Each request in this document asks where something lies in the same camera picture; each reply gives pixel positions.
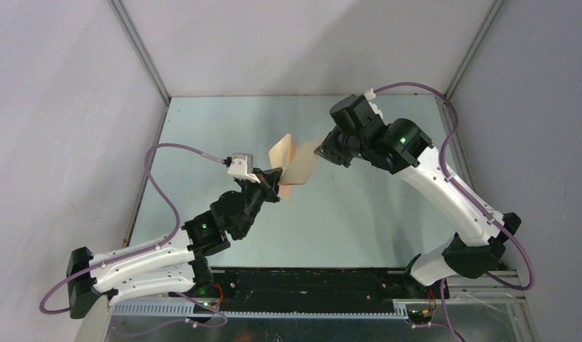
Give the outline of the tan paper envelope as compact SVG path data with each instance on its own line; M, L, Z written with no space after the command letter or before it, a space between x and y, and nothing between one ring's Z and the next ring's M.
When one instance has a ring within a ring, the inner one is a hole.
M320 157L315 153L323 139L297 144L292 134L283 136L270 150L272 168L281 168L280 185L304 185L312 177Z

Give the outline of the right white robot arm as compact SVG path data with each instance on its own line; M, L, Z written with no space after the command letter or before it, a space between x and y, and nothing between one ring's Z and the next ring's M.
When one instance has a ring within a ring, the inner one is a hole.
M374 93L350 95L330 110L335 126L315 154L349 167L355 158L396 175L426 197L455 228L454 237L407 268L402 286L413 298L424 296L440 279L458 274L477 279L494 270L506 251L508 232L521 224L514 213L502 214L484 204L445 162L432 139L416 123L383 121Z

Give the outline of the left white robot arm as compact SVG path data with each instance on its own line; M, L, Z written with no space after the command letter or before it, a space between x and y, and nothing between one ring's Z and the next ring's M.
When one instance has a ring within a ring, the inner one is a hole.
M139 296L188 292L206 296L214 287L208 256L247 236L266 202L279 202L283 170L254 169L257 182L237 180L239 190L223 193L209 210L186 221L171 240L154 239L134 247L94 254L87 247L71 252L67 276L69 316L84 318L106 296L111 306Z

